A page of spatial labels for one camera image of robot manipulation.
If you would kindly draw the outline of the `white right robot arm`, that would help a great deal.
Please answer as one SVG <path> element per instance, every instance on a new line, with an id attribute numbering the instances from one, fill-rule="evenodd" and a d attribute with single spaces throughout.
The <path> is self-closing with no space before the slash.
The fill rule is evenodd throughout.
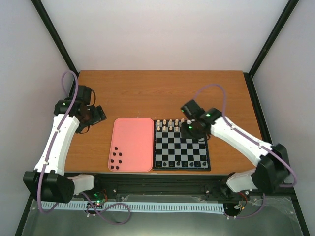
<path id="1" fill-rule="evenodd" d="M 287 152 L 284 146 L 272 145 L 244 131 L 224 116 L 221 111 L 211 108 L 183 106 L 181 111 L 187 118 L 182 124 L 181 133 L 185 138 L 201 139 L 215 136 L 242 153 L 254 169 L 242 173 L 233 173 L 226 186 L 233 192 L 257 189 L 263 193 L 275 192 L 289 175 L 286 162 Z"/>

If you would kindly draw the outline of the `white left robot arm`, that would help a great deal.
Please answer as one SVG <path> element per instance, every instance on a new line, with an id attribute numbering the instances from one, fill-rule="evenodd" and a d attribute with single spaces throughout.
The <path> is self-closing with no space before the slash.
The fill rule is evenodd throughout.
<path id="1" fill-rule="evenodd" d="M 106 120 L 101 106 L 88 106 L 82 101 L 60 100 L 54 108 L 51 134 L 44 152 L 33 171 L 26 171 L 23 182 L 37 201 L 68 203 L 73 196 L 86 192 L 97 198 L 102 185 L 94 175 L 65 177 L 65 161 L 74 134 Z"/>

